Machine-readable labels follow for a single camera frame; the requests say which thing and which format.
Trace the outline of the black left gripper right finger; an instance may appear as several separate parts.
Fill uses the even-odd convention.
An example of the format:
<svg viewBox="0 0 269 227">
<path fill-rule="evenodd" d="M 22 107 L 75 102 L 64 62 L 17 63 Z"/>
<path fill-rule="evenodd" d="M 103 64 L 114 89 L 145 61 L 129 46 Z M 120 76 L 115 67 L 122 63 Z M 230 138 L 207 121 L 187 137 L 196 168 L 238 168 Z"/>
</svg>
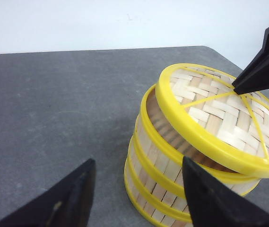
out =
<svg viewBox="0 0 269 227">
<path fill-rule="evenodd" d="M 184 194 L 195 227 L 269 227 L 269 213 L 183 157 Z"/>
</svg>

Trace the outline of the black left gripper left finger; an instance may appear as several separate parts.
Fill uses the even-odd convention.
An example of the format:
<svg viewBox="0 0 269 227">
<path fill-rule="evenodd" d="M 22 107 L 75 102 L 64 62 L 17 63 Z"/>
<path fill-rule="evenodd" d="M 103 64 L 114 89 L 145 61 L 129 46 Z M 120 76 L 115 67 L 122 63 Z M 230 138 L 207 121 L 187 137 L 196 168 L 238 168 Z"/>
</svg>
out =
<svg viewBox="0 0 269 227">
<path fill-rule="evenodd" d="M 90 158 L 49 190 L 0 220 L 0 227 L 86 227 L 95 177 L 96 163 Z"/>
</svg>

